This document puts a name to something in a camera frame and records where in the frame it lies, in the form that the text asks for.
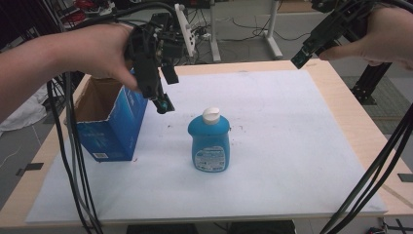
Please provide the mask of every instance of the white cloth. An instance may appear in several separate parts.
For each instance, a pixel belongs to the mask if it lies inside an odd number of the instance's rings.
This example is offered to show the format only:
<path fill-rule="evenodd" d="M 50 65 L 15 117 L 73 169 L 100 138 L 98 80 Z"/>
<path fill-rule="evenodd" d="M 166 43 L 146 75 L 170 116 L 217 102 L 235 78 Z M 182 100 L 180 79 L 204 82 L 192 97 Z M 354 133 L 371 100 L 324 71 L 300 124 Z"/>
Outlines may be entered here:
<path fill-rule="evenodd" d="M 46 116 L 42 103 L 47 99 L 46 85 L 23 103 L 12 115 L 0 124 L 0 136 L 3 132 L 30 126 Z"/>

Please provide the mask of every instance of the open box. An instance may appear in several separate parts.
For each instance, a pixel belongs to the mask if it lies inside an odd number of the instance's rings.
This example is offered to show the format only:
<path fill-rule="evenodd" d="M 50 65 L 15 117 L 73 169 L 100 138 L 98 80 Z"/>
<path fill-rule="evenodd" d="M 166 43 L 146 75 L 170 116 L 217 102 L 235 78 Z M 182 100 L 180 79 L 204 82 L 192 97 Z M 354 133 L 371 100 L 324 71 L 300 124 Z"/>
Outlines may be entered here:
<path fill-rule="evenodd" d="M 117 80 L 91 77 L 75 104 L 82 145 L 97 162 L 130 161 L 146 105 Z"/>

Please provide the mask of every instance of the soap bottle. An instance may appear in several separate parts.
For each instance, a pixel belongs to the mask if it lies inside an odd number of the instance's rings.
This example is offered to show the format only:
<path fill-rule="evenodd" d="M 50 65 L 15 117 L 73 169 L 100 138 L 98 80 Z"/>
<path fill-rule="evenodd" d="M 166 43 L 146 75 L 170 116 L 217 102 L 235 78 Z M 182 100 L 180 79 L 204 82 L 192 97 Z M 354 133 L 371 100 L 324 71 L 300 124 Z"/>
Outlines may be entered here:
<path fill-rule="evenodd" d="M 208 173 L 223 172 L 230 162 L 228 131 L 230 124 L 219 108 L 207 108 L 188 126 L 192 136 L 192 161 L 195 168 Z"/>

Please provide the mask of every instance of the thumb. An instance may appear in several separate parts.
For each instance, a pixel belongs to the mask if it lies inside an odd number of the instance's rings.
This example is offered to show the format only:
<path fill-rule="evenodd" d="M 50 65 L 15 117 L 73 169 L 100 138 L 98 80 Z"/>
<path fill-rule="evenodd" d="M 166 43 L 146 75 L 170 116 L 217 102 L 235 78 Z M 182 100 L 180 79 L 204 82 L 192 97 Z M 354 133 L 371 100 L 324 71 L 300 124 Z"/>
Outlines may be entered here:
<path fill-rule="evenodd" d="M 355 57 L 361 54 L 361 43 L 360 41 L 355 41 L 350 44 L 346 44 L 343 46 L 336 46 L 332 47 L 321 54 L 319 54 L 319 58 L 321 60 L 336 60 L 336 59 L 343 59 L 346 57 Z"/>
<path fill-rule="evenodd" d="M 120 81 L 128 89 L 139 92 L 136 78 L 124 66 L 120 66 L 119 69 L 115 71 L 113 78 Z"/>

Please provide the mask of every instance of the blue liquid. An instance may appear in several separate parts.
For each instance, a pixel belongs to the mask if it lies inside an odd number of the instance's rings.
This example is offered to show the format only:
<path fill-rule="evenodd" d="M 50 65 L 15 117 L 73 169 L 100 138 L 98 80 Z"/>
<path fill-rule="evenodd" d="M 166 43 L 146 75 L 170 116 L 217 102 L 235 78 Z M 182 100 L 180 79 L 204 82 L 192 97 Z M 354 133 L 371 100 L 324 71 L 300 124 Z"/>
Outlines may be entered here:
<path fill-rule="evenodd" d="M 198 116 L 188 126 L 192 136 L 192 162 L 195 168 L 208 173 L 223 172 L 230 163 L 228 120 L 220 116 L 218 123 L 208 125 Z"/>

